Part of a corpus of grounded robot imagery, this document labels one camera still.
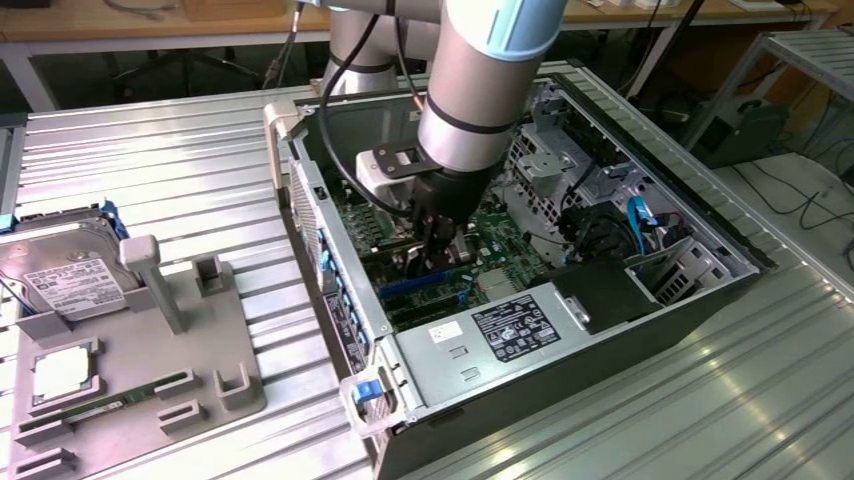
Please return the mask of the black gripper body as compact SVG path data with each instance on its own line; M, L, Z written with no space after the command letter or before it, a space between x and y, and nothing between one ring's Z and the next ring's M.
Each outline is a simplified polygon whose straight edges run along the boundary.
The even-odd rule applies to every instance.
M491 180L491 169L468 173L439 169L419 174L412 190L415 218L444 218L456 225L466 223L479 207Z

